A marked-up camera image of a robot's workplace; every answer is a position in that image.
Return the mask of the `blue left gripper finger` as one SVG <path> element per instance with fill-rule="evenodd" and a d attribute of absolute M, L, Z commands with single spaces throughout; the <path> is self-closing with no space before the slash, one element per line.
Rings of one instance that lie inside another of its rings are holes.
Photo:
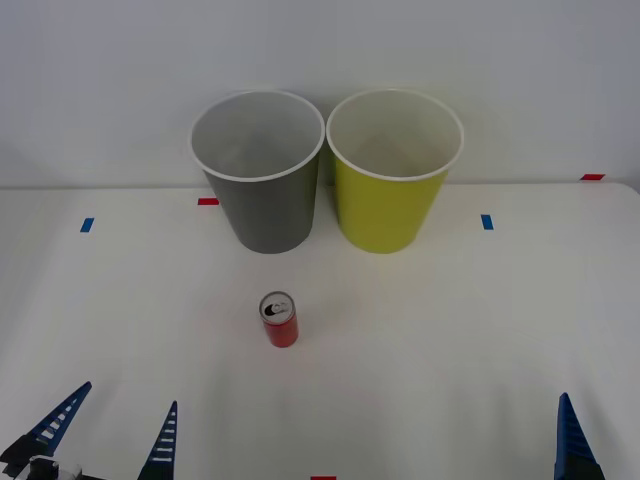
<path fill-rule="evenodd" d="M 138 480 L 174 479 L 177 427 L 178 403 L 173 401 Z"/>
<path fill-rule="evenodd" d="M 35 427 L 14 441 L 2 454 L 3 473 L 12 479 L 36 456 L 52 458 L 75 417 L 80 405 L 92 388 L 90 381 L 82 384 L 58 404 Z"/>

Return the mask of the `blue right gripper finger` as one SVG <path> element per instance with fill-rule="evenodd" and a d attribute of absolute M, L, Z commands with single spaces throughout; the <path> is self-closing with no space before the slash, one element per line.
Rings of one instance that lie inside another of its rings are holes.
<path fill-rule="evenodd" d="M 555 480 L 604 480 L 567 393 L 559 398 Z"/>

